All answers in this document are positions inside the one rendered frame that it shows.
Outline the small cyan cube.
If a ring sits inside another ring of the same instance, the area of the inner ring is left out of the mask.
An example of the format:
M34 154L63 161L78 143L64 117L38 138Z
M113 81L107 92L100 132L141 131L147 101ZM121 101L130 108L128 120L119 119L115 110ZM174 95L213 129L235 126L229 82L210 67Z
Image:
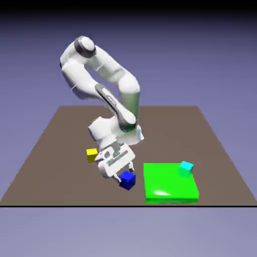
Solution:
M179 175L184 178L189 178L192 174L194 165L192 163L182 161L179 165Z

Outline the small blue cube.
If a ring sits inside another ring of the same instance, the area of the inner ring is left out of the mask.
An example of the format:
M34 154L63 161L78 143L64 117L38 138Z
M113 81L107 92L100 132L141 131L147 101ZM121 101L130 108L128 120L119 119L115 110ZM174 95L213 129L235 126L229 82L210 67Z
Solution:
M119 175L121 182L119 186L130 190L136 184L136 175L130 171L124 171Z

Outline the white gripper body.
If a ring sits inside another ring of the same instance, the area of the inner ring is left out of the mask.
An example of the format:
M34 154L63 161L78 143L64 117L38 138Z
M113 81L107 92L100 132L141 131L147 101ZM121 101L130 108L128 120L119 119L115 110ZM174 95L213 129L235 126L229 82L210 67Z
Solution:
M97 155L97 165L104 178L111 178L134 158L135 154L128 145L119 145L116 152L109 146Z

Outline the small yellow cube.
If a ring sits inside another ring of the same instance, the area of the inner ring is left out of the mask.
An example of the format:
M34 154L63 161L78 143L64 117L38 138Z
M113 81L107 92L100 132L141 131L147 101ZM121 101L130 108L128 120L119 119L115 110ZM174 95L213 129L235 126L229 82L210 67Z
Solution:
M97 151L96 148L94 148L94 149L87 149L86 150L86 155L87 155L88 163L93 163L95 161L95 158L98 155L98 151Z

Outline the large green box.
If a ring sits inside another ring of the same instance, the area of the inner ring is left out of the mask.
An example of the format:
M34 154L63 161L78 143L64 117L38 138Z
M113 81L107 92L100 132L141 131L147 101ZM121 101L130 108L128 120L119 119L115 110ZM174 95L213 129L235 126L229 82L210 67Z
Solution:
M180 163L144 163L147 204L194 204L199 191L193 172L189 178L179 175Z

